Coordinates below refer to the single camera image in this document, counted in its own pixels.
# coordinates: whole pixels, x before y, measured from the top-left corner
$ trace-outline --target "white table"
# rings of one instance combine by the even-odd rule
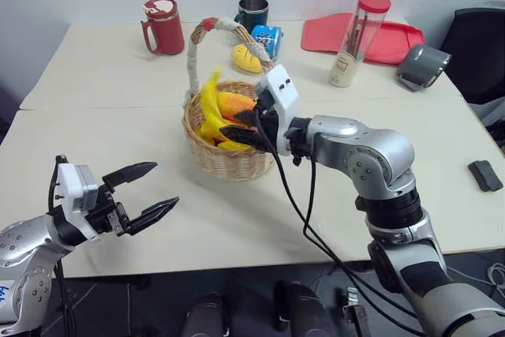
[[[351,99],[426,99],[460,96],[443,74],[426,92],[412,93],[395,80],[395,67],[363,65],[350,88],[335,88],[327,75],[335,56],[300,48],[302,22],[275,22],[282,27],[280,62],[286,67],[302,101]],[[183,24],[187,41],[195,24]],[[216,65],[223,77],[258,81],[257,75],[238,73],[230,60],[230,37],[208,33],[199,46],[198,67],[206,80]],[[166,107],[182,104],[188,90],[186,51],[176,56],[154,56],[145,45],[139,24],[71,26],[39,83],[21,109],[76,109],[104,107]]]
[[[371,91],[374,85],[368,84]],[[487,159],[503,180],[505,167],[499,150],[458,96],[433,97],[427,102],[423,95],[405,93],[397,99],[304,101],[301,112],[358,118],[371,127],[401,131],[416,148],[413,170],[421,203],[432,216],[442,250],[503,246],[505,191],[482,193],[466,168],[476,159]],[[47,211],[47,188],[57,154],[67,154],[73,163],[87,163],[97,178],[131,163],[155,160],[159,167],[149,175],[118,187],[117,200],[130,216],[179,195],[176,208],[135,237],[109,234],[99,243],[78,247],[64,259],[66,275],[127,275],[326,259],[302,237],[301,223],[275,168],[257,180],[240,183],[205,174],[187,148],[181,116],[180,106],[18,112],[0,146],[2,224]],[[310,165],[303,162],[296,168],[290,160],[284,162],[293,193],[305,208]],[[371,238],[364,214],[354,208],[356,195],[351,180],[318,166],[314,226],[344,260],[368,259],[366,245]]]

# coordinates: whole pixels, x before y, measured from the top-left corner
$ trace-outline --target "red cup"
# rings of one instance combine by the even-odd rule
[[[184,49],[181,20],[175,0],[150,0],[142,8],[148,17],[141,21],[145,46],[153,54],[179,54]],[[156,47],[149,41],[148,29],[151,28]]]

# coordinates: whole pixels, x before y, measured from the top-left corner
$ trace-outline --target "yellow banana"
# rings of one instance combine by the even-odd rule
[[[244,150],[251,148],[249,145],[241,144],[240,142],[235,141],[223,141],[218,145],[218,147],[223,150],[230,150],[233,152],[243,152]]]
[[[216,70],[209,82],[202,88],[201,102],[202,113],[204,114],[205,121],[201,127],[196,131],[196,135],[214,145],[214,140],[221,140],[218,146],[224,150],[230,151],[243,151],[249,148],[248,145],[239,144],[238,142],[230,141],[226,138],[219,129],[224,126],[232,125],[232,122],[226,120],[219,111],[218,107],[218,80],[221,73]]]

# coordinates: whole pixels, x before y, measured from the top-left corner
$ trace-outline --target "floor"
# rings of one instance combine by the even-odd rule
[[[505,250],[463,253],[446,256],[447,265],[479,279],[486,279],[486,268],[495,262],[505,263]],[[382,290],[369,263],[355,264],[361,276]],[[451,273],[453,279],[468,282],[505,306],[505,301],[492,287]],[[78,336],[164,336],[178,337],[185,314],[204,294],[217,291],[230,308],[232,336],[289,336],[271,326],[272,291],[278,280],[299,281],[310,286],[326,305],[341,336],[356,335],[352,324],[343,322],[337,306],[338,288],[351,285],[341,270],[332,264],[297,264],[259,268],[232,268],[208,271],[187,271],[156,275],[107,277],[99,279],[67,279],[67,290],[74,304]],[[399,295],[390,294],[406,305]],[[43,336],[63,336],[63,323],[56,311],[58,292],[54,287]],[[385,320],[362,301],[368,325],[374,337],[411,335]],[[381,309],[404,324],[420,330],[419,324],[381,300]]]

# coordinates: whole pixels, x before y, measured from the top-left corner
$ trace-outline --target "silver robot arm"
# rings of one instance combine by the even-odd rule
[[[354,183],[357,209],[373,237],[370,257],[382,285],[404,294],[425,332],[434,337],[505,335],[505,309],[476,288],[447,276],[429,214],[410,169],[413,146],[402,134],[349,118],[298,118],[298,93],[277,65],[256,86],[268,139],[281,155],[313,156]],[[229,138],[267,150],[257,137],[221,129]]]
[[[56,157],[49,212],[0,232],[0,335],[29,333],[42,325],[54,266],[75,246],[110,231],[134,235],[175,206],[178,198],[165,200],[130,220],[122,204],[114,201],[116,185],[138,179],[155,166],[125,167],[104,176],[99,186],[88,166]]]

